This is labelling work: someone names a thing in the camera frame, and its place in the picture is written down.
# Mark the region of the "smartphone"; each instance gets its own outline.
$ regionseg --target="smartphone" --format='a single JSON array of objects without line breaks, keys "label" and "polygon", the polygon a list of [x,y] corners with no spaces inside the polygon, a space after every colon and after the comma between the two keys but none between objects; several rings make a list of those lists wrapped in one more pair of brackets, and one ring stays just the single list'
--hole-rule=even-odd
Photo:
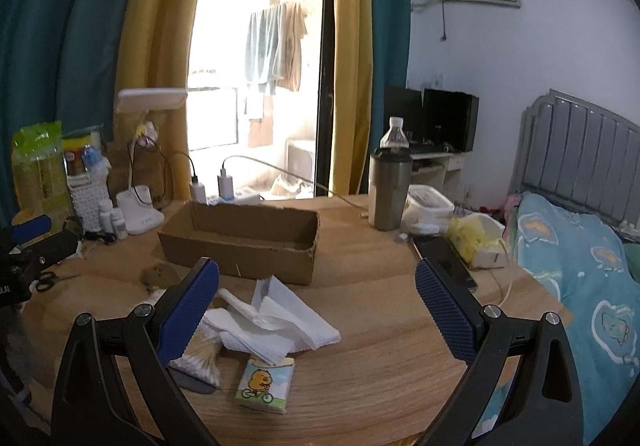
[{"label": "smartphone", "polygon": [[420,258],[426,258],[429,262],[438,262],[453,280],[465,286],[469,291],[475,292],[478,289],[478,284],[471,278],[464,262],[446,238],[443,236],[413,235],[411,240]]}]

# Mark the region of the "curtain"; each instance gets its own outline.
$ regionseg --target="curtain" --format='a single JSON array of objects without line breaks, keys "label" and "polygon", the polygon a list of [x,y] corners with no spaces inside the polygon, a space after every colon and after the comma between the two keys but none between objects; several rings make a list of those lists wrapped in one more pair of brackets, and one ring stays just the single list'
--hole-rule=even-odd
[{"label": "curtain", "polygon": [[[197,0],[129,0],[118,57],[115,92],[136,87],[186,87]],[[188,199],[186,109],[150,115],[162,152],[171,160],[174,196]],[[131,138],[126,116],[115,116],[114,136]]]},{"label": "curtain", "polygon": [[[10,167],[14,132],[54,119],[64,130],[85,122],[110,130],[113,79],[106,76],[113,74],[113,41],[120,37],[125,3],[0,0],[0,226],[17,211]],[[74,62],[71,47],[96,66]],[[87,95],[76,93],[76,86]],[[111,92],[94,95],[101,86]]]},{"label": "curtain", "polygon": [[406,86],[411,31],[411,0],[371,0],[373,81],[369,150],[378,147],[385,124],[385,85]]},{"label": "curtain", "polygon": [[334,137],[330,188],[357,193],[371,113],[371,0],[335,0]]}]

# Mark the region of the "blue blanket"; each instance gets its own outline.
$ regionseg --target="blue blanket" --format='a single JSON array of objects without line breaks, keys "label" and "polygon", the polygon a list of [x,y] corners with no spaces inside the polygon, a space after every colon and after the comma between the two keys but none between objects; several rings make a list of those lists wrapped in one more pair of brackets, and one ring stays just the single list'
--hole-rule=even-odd
[{"label": "blue blanket", "polygon": [[[580,215],[525,193],[513,245],[518,264],[574,315],[566,334],[584,410],[584,444],[609,422],[639,370],[640,284],[622,242],[594,215]],[[489,430],[508,390],[497,390],[479,431]]]}]

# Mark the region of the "scissors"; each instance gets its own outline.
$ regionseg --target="scissors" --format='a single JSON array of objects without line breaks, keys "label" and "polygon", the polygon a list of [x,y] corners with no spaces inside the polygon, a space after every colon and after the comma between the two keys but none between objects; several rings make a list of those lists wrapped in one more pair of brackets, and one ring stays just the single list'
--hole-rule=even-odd
[{"label": "scissors", "polygon": [[37,292],[47,292],[58,282],[62,282],[63,280],[70,280],[71,278],[75,278],[76,276],[80,276],[79,274],[68,274],[65,276],[58,276],[54,272],[48,271],[43,272],[40,275],[40,279],[36,284]]}]

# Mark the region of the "white paper towel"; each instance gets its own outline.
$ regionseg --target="white paper towel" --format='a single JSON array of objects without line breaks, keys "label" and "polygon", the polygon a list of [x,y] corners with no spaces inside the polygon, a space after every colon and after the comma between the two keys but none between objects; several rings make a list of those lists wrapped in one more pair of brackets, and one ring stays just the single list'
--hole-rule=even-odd
[{"label": "white paper towel", "polygon": [[272,365],[290,352],[317,349],[340,341],[340,333],[280,280],[258,280],[251,304],[228,290],[219,295],[229,309],[210,309],[204,322],[220,332],[227,349],[250,352]]}]

